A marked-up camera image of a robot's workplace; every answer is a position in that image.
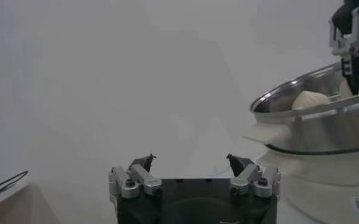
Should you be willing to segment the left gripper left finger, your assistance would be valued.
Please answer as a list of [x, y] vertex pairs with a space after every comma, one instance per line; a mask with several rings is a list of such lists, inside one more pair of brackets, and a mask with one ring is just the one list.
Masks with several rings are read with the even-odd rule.
[[108, 173], [110, 196], [134, 199], [144, 192], [152, 198], [160, 198], [163, 194], [163, 181], [150, 174], [155, 158], [150, 154], [134, 159], [126, 169], [122, 166], [112, 167]]

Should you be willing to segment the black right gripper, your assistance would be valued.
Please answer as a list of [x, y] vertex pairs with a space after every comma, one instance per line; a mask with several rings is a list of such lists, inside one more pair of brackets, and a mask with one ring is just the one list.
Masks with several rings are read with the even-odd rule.
[[344, 0], [329, 20], [329, 45], [341, 58], [342, 75], [353, 95], [359, 93], [359, 0]]

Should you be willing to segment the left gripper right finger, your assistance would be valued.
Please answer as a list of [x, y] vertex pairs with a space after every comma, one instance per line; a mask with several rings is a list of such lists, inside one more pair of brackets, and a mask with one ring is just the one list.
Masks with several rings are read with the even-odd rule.
[[228, 154], [230, 168], [234, 177], [229, 180], [230, 194], [233, 197], [247, 195], [250, 191], [256, 197], [280, 197], [281, 170], [276, 166], [262, 169], [249, 158]]

